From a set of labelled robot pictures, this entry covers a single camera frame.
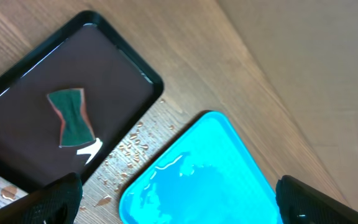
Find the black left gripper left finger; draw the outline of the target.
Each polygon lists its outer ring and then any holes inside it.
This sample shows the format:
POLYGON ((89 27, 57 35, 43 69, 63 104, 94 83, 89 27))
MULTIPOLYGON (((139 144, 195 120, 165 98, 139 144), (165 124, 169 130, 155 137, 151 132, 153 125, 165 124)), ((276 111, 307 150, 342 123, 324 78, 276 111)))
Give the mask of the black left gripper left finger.
POLYGON ((79 211, 83 184, 77 173, 46 185, 0 208, 1 224, 72 224, 79 211))

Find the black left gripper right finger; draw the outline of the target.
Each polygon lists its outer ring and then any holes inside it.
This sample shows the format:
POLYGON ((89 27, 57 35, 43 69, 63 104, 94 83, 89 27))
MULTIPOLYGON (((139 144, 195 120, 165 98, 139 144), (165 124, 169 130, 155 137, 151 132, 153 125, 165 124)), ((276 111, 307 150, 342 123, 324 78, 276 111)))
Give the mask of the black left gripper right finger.
POLYGON ((276 184, 284 224, 358 224, 358 212, 302 181, 284 175, 276 184))

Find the green and orange sponge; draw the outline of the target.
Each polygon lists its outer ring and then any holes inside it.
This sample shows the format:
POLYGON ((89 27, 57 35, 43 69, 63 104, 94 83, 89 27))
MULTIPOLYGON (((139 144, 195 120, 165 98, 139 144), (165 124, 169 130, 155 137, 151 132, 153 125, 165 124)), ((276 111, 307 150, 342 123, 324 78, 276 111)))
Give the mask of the green and orange sponge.
POLYGON ((60 118, 60 147, 77 147, 96 139, 86 110, 85 90, 71 88, 47 95, 60 118))

